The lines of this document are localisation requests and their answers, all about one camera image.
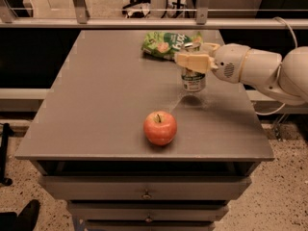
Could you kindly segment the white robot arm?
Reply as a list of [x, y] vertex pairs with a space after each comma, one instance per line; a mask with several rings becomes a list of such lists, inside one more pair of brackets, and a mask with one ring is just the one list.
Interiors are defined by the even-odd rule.
[[301, 46], [285, 57], [235, 43], [202, 43], [199, 51], [182, 50], [174, 61], [189, 70], [213, 74], [221, 81], [248, 85], [281, 103], [308, 102], [308, 47]]

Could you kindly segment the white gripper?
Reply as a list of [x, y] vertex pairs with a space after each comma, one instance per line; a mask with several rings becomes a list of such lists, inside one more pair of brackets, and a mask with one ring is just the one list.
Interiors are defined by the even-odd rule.
[[217, 43], [203, 42], [200, 51], [206, 54], [179, 52], [174, 55], [174, 61], [181, 67], [199, 73], [207, 73], [217, 66], [213, 71], [216, 77], [221, 81], [237, 84], [240, 82], [244, 57], [249, 50], [248, 46], [234, 43], [220, 46]]

